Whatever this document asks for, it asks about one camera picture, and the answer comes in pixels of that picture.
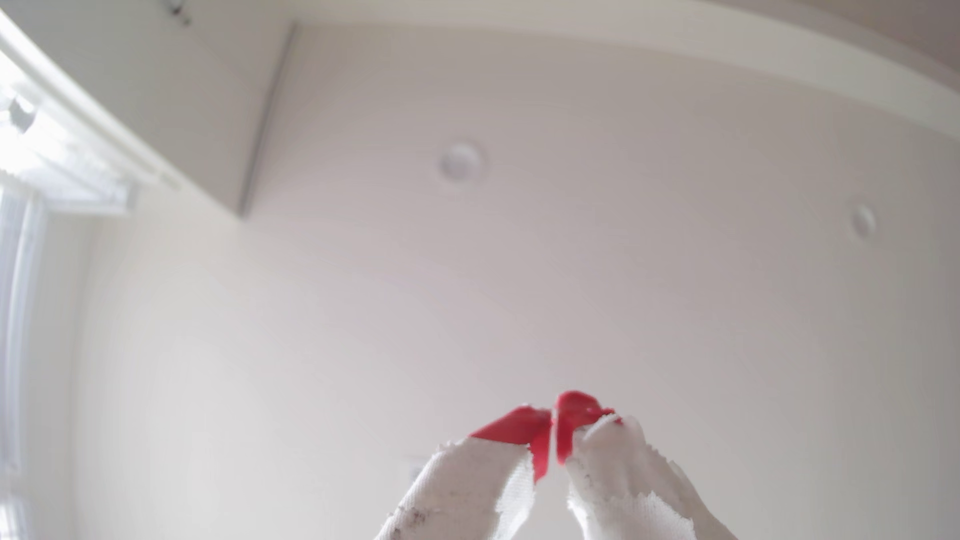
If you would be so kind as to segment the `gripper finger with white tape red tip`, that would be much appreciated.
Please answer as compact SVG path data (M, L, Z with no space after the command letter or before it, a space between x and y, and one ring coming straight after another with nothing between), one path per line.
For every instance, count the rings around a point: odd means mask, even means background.
M438 447L376 539L512 539L546 475L553 413L523 404Z
M558 463L584 539L736 539L640 423L581 391L556 401Z

